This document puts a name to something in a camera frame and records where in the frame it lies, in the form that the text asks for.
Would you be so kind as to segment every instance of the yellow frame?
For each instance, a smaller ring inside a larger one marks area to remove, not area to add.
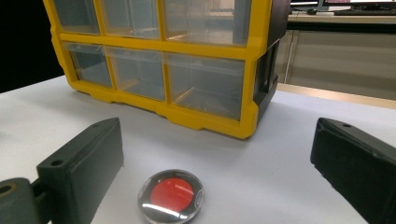
[[[248,41],[245,47],[200,45],[167,41],[164,36],[163,1],[157,0],[160,39],[135,39],[105,35],[104,21],[100,0],[92,0],[100,35],[80,35],[64,33],[58,20],[55,5],[52,0],[43,0],[51,24],[52,44],[61,67],[64,69],[69,85],[77,90],[86,92],[93,98],[112,103],[125,103],[134,105],[168,118],[171,122],[192,128],[194,130],[209,129],[225,133],[238,138],[247,138],[254,134],[259,114],[258,106],[253,102],[253,91],[256,77],[256,64],[258,59],[267,50],[269,24],[271,17],[272,0],[252,0],[250,12],[250,25]],[[169,77],[166,64],[163,66],[163,79],[165,87],[165,101],[159,102],[145,97],[132,95],[117,89],[111,62],[108,57],[107,64],[112,81],[112,88],[105,88],[90,82],[78,80],[70,54],[62,48],[64,42],[77,42],[81,44],[97,44],[111,47],[129,49],[152,49],[158,51],[184,53],[196,56],[225,58],[245,61],[245,74],[242,92],[240,120],[227,119],[221,116],[206,114],[204,112],[177,106],[170,100]]]

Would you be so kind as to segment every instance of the red circle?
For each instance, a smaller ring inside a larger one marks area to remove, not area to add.
[[[151,204],[174,212],[183,211],[191,203],[194,192],[189,182],[168,178],[157,184],[151,192]]]

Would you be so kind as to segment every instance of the desk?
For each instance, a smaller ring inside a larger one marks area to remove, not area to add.
[[[396,34],[396,17],[334,16],[332,12],[318,12],[310,16],[297,12],[289,15],[288,30]]]
[[[172,168],[203,182],[205,203],[192,223],[365,223],[309,161],[317,120],[339,119],[396,146],[396,110],[285,91],[245,141],[96,101],[64,77],[0,94],[0,114],[1,180],[35,180],[35,166],[53,151],[96,121],[120,118],[125,165],[93,224],[145,223],[137,193],[151,175]]]

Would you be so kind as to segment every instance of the white table surface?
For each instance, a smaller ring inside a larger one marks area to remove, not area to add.
[[[366,223],[310,163],[319,117],[355,125],[396,146],[396,110],[277,91],[248,140],[172,124],[72,90],[64,77],[0,94],[0,180],[35,167],[91,124],[121,122],[125,165],[92,223],[145,223],[137,194],[166,169],[197,175],[205,203],[192,223]]]

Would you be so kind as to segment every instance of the plastic storage drawer cabinet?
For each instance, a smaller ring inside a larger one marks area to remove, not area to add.
[[[69,85],[195,130],[254,134],[290,0],[44,0]]]

